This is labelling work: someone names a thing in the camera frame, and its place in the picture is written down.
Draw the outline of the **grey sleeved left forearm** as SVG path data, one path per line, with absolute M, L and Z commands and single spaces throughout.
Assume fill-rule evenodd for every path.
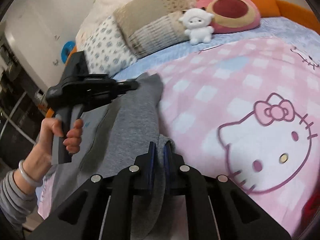
M 25 170 L 24 161 L 20 161 L 18 168 L 9 171 L 1 180 L 1 215 L 18 238 L 22 237 L 23 224 L 36 207 L 35 190 L 42 185 L 45 175 Z

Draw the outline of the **person's left hand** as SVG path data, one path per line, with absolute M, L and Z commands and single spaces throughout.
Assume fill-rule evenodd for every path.
M 23 167 L 32 172 L 47 173 L 52 166 L 52 148 L 54 138 L 62 139 L 62 145 L 69 154 L 74 155 L 80 151 L 83 121 L 75 121 L 73 128 L 63 135 L 61 121 L 56 118 L 45 118 L 41 125 L 38 143 L 25 159 Z

